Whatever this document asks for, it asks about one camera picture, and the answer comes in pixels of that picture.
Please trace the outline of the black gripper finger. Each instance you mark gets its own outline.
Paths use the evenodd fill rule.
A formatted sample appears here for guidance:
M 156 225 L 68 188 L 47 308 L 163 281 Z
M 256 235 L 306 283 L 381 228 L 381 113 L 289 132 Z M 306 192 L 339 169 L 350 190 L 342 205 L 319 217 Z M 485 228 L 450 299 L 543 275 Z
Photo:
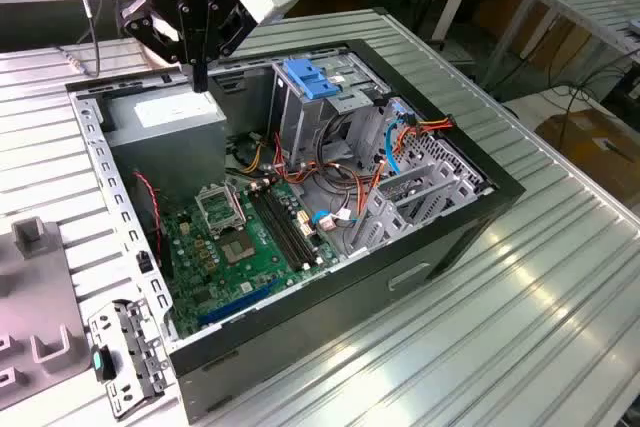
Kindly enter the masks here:
M 220 57 L 229 57 L 256 26 L 256 21 L 240 3 L 228 11 L 219 4 L 208 3 L 202 61 L 199 63 L 200 92 L 208 90 L 209 65 Z
M 177 64 L 194 92 L 200 91 L 200 59 L 190 55 L 181 33 L 156 14 L 147 0 L 133 0 L 118 10 L 123 30 L 156 57 Z

